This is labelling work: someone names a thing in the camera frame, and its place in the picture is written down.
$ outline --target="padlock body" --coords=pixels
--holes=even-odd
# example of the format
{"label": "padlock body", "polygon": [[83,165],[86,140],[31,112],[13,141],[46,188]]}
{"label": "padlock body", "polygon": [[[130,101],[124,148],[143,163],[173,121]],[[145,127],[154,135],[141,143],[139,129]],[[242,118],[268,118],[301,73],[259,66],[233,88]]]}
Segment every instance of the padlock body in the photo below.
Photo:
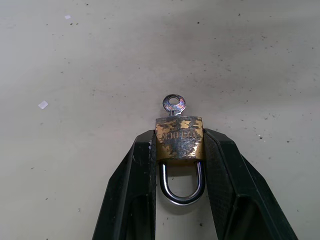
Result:
{"label": "padlock body", "polygon": [[169,116],[156,119],[156,160],[167,165],[190,165],[205,159],[202,118]]}

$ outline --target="brass padlock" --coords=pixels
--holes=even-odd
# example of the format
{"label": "brass padlock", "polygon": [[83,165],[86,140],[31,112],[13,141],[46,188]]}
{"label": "brass padlock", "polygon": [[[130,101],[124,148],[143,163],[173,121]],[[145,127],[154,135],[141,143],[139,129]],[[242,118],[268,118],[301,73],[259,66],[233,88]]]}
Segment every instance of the brass padlock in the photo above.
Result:
{"label": "brass padlock", "polygon": [[[169,101],[179,101],[173,105]],[[182,96],[171,94],[164,98],[164,109],[169,117],[156,119],[156,160],[160,169],[160,186],[163,194],[176,205],[189,205],[197,201],[205,190],[204,131],[202,118],[198,116],[181,116],[186,108]],[[196,164],[197,188],[189,196],[181,197],[173,194],[168,185],[167,166],[187,166]]]}

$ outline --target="key hole in key bow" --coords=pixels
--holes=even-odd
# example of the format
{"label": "key hole in key bow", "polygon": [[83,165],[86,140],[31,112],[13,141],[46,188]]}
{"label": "key hole in key bow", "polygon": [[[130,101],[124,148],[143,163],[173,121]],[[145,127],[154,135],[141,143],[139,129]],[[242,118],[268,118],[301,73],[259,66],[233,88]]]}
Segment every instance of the key hole in key bow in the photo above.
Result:
{"label": "key hole in key bow", "polygon": [[179,102],[180,102],[179,98],[174,97],[174,96],[169,99],[169,103],[172,105],[177,105],[177,104],[179,104]]}

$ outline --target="black plastic jaw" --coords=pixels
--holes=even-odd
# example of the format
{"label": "black plastic jaw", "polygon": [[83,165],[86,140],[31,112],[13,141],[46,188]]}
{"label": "black plastic jaw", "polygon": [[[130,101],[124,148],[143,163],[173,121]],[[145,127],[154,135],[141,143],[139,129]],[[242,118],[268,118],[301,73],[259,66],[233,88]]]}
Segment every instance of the black plastic jaw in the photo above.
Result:
{"label": "black plastic jaw", "polygon": [[[205,173],[219,240],[297,240],[265,179],[226,135],[204,130]],[[154,240],[156,136],[139,135],[112,177],[92,240]]]}

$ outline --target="small white paper scrap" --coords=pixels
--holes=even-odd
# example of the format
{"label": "small white paper scrap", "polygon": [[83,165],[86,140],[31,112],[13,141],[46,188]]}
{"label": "small white paper scrap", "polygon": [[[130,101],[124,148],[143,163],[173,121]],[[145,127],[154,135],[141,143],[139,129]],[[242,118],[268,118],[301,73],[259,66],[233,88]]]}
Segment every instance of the small white paper scrap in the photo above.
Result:
{"label": "small white paper scrap", "polygon": [[46,101],[42,101],[39,105],[38,105],[41,109],[44,109],[46,106],[48,106],[48,103]]}

